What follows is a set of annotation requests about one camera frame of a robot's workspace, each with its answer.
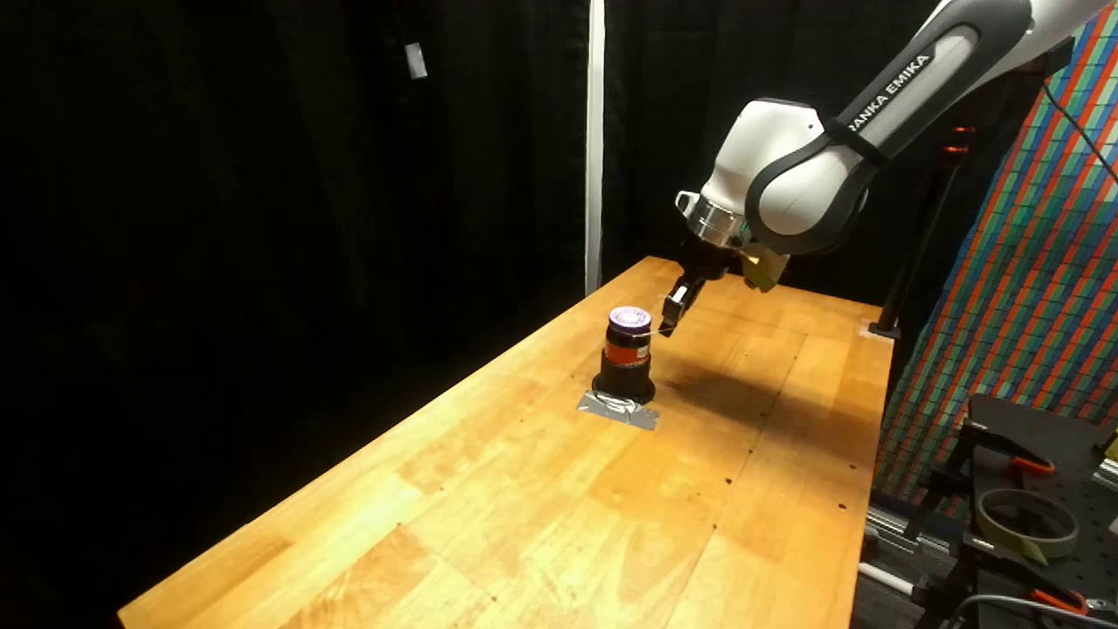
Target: wooden tabletop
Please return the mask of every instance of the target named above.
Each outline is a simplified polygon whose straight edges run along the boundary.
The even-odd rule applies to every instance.
[[[125,625],[849,625],[892,341],[878,308],[709,284],[658,425],[581,411],[643,259],[132,605]]]

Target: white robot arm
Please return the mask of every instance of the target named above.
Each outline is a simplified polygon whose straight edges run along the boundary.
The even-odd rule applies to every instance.
[[[913,40],[836,114],[797,101],[749,101],[713,174],[675,206],[699,247],[741,252],[743,280],[778,284],[788,255],[836,243],[862,209],[871,179],[935,114],[1064,40],[1111,0],[941,0]],[[709,268],[685,262],[663,296],[671,335]]]

